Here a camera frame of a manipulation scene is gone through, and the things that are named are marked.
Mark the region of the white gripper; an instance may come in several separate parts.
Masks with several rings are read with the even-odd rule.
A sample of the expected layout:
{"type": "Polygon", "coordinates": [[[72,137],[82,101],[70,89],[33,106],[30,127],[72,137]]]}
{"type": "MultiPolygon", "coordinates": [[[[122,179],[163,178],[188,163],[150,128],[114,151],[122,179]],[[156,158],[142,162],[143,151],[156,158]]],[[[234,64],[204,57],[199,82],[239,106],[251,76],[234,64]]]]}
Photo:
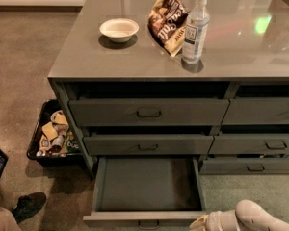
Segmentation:
{"type": "Polygon", "coordinates": [[[189,231],[240,231],[234,210],[212,212],[197,218],[189,226],[189,231]]]}

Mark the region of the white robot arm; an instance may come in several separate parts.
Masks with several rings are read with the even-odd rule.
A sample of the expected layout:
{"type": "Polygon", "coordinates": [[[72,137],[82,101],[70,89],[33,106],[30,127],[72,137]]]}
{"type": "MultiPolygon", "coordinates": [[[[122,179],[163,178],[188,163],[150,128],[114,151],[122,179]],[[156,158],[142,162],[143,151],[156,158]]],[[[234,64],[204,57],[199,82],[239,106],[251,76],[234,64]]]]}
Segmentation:
{"type": "Polygon", "coordinates": [[[189,231],[289,231],[289,223],[275,218],[250,200],[241,200],[233,210],[203,215],[189,231]]]}

